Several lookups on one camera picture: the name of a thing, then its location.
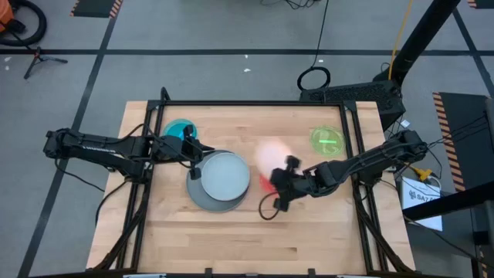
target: gray floor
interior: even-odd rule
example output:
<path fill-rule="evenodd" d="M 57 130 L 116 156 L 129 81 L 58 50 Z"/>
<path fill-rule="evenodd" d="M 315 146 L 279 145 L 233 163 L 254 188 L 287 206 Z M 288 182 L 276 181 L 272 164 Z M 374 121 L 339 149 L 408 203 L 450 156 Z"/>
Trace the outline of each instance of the gray floor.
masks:
<path fill-rule="evenodd" d="M 108 19 L 69 17 L 73 2 L 32 0 L 49 20 L 45 49 L 99 49 Z M 411 33 L 430 0 L 414 2 L 404 31 Z M 330 0 L 322 49 L 391 49 L 407 1 Z M 458 10 L 478 49 L 493 50 L 494 10 Z M 313 49 L 319 35 L 323 3 L 293 11 L 284 3 L 262 6 L 257 0 L 124 0 L 108 49 Z M 19 15 L 33 22 L 32 15 Z M 451 17 L 428 49 L 468 50 Z M 0 55 L 0 276 L 17 276 L 55 168 L 44 157 L 47 130 L 70 127 L 95 56 L 64 56 L 66 65 L 44 63 L 32 77 L 22 75 L 31 56 Z M 389 56 L 320 56 L 330 69 L 332 86 L 367 82 Z M 304 55 L 104 56 L 80 130 L 116 136 L 128 100 L 157 98 L 166 86 L 176 100 L 296 100 L 296 78 L 313 61 Z M 482 61 L 494 75 L 494 57 Z M 304 86 L 322 82 L 308 76 Z M 423 56 L 403 85 L 405 118 L 425 141 L 441 137 L 432 92 L 488 95 L 471 56 Z M 433 150 L 443 165 L 443 190 L 453 192 L 446 154 Z M 430 157 L 423 168 L 438 169 Z M 104 187 L 101 167 L 72 160 L 68 171 Z M 64 177 L 30 275 L 83 271 L 94 232 L 94 213 L 102 194 Z M 448 215 L 445 230 L 452 241 L 474 252 L 468 212 Z M 464 223 L 454 225 L 458 219 Z M 424 273 L 471 276 L 469 259 L 445 247 L 428 231 L 409 227 L 417 268 Z"/>

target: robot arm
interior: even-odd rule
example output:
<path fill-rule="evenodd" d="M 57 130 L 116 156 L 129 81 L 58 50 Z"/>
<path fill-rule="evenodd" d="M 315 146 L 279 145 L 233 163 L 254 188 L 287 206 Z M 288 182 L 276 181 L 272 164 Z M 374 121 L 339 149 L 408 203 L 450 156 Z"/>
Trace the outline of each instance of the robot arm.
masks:
<path fill-rule="evenodd" d="M 401 131 L 379 147 L 345 161 L 317 164 L 304 170 L 302 175 L 295 174 L 300 160 L 289 156 L 286 169 L 277 168 L 271 174 L 270 181 L 279 194 L 273 206 L 286 212 L 289 203 L 296 198 L 327 196 L 353 174 L 359 174 L 364 183 L 374 184 L 386 168 L 420 161 L 426 152 L 427 144 L 415 131 Z"/>
<path fill-rule="evenodd" d="M 184 129 L 184 140 L 175 136 L 130 136 L 109 138 L 82 134 L 68 128 L 48 131 L 43 152 L 48 158 L 79 158 L 119 171 L 135 182 L 144 182 L 147 162 L 160 164 L 178 161 L 191 162 L 193 179 L 201 177 L 195 165 L 202 160 L 203 151 L 212 147 L 202 145 L 191 136 L 192 126 Z"/>

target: wooden table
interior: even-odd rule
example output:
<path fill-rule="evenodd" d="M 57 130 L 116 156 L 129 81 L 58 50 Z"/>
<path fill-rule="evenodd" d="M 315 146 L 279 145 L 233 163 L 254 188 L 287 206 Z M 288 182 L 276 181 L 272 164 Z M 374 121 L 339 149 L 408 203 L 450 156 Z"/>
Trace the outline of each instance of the wooden table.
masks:
<path fill-rule="evenodd" d="M 120 127 L 124 136 L 144 121 L 146 102 L 128 102 Z M 375 103 L 357 103 L 366 149 L 384 142 Z M 354 127 L 347 113 L 353 150 Z M 310 143 L 311 131 L 320 126 L 341 129 L 337 107 L 165 107 L 163 127 L 172 120 L 187 118 L 198 128 L 203 144 L 235 152 L 249 164 L 250 189 L 234 211 L 210 213 L 201 210 L 188 197 L 187 169 L 179 164 L 162 164 L 154 170 L 147 210 L 139 272 L 307 274 L 365 274 L 360 234 L 350 179 L 332 195 L 305 197 L 290 204 L 267 222 L 257 207 L 266 194 L 259 185 L 254 165 L 255 146 L 270 137 L 289 145 L 302 160 L 301 169 L 328 157 L 317 154 Z M 335 159 L 346 159 L 345 152 Z M 394 183 L 389 174 L 384 180 Z M 123 181 L 110 174 L 106 194 Z M 130 186 L 107 200 L 100 212 L 87 266 L 95 266 L 110 250 L 122 232 Z M 414 268 L 408 235 L 397 192 L 383 184 L 374 187 L 377 210 L 384 238 L 403 261 Z M 265 202 L 270 215 L 272 199 Z M 379 270 L 375 242 L 370 236 L 373 264 Z M 134 240 L 129 241 L 126 265 Z"/>

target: tripod stand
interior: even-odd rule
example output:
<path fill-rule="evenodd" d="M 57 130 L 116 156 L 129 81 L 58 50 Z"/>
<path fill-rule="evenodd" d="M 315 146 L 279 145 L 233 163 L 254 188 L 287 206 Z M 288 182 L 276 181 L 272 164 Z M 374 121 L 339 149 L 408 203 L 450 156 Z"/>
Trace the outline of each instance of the tripod stand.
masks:
<path fill-rule="evenodd" d="M 2 24 L 5 31 L 12 34 L 14 36 L 14 38 L 17 39 L 18 41 L 22 42 L 22 44 L 24 45 L 25 48 L 27 48 L 28 50 L 34 51 L 34 49 L 29 47 L 27 44 L 24 44 L 22 39 L 19 38 L 19 36 L 17 36 L 17 34 L 15 34 L 15 32 L 13 32 L 11 29 L 9 29 L 8 26 L 4 22 L 2 22 L 2 20 L 0 20 L 0 24 Z M 59 63 L 68 63 L 69 62 L 65 59 L 59 59 L 59 58 L 43 55 L 41 47 L 38 46 L 36 48 L 36 51 L 34 52 L 34 58 L 32 59 L 32 62 L 29 65 L 28 70 L 25 72 L 24 79 L 27 80 L 29 78 L 29 76 L 31 75 L 31 70 L 35 65 L 42 63 L 42 62 L 45 62 L 45 61 L 55 61 L 55 62 L 59 62 Z"/>

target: yellow wire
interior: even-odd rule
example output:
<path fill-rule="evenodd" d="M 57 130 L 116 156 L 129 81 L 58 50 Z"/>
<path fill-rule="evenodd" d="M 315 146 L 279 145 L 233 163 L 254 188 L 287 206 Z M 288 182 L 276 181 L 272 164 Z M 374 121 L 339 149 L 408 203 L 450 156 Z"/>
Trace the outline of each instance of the yellow wire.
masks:
<path fill-rule="evenodd" d="M 391 80 L 391 72 L 393 70 L 393 63 L 394 63 L 394 54 L 396 54 L 396 49 L 398 48 L 398 44 L 400 43 L 401 34 L 403 33 L 404 26 L 407 25 L 407 19 L 408 19 L 408 15 L 410 15 L 411 3 L 413 1 L 414 0 L 410 0 L 410 2 L 408 3 L 408 9 L 407 12 L 404 14 L 403 22 L 401 23 L 401 27 L 400 27 L 400 32 L 398 32 L 398 37 L 396 38 L 396 42 L 394 42 L 393 54 L 391 54 L 391 62 L 389 63 L 389 73 L 387 74 L 388 80 Z"/>

